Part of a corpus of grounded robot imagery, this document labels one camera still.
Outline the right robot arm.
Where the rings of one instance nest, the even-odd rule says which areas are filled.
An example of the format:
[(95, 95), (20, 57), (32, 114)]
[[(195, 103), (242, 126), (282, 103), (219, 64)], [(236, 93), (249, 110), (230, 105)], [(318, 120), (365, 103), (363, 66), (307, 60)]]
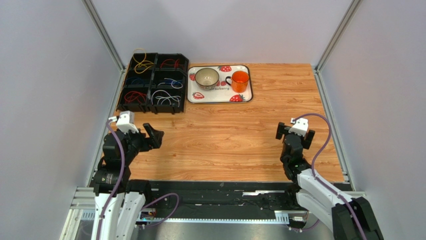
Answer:
[(287, 192), (290, 204), (316, 216), (336, 240), (384, 239), (369, 201), (338, 189), (305, 159), (303, 151), (310, 148), (314, 135), (305, 118), (293, 119), (291, 125), (278, 123), (275, 137), (282, 140), (280, 161), (293, 182)]

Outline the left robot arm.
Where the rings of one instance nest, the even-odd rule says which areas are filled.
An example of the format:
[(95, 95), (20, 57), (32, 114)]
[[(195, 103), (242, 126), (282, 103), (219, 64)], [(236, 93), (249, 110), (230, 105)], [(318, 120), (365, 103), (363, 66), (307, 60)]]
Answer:
[(165, 133), (148, 123), (143, 128), (145, 133), (111, 129), (103, 138), (103, 157), (93, 177), (93, 240), (129, 240), (140, 211), (152, 199), (148, 180), (130, 179), (130, 164), (139, 153), (160, 148)]

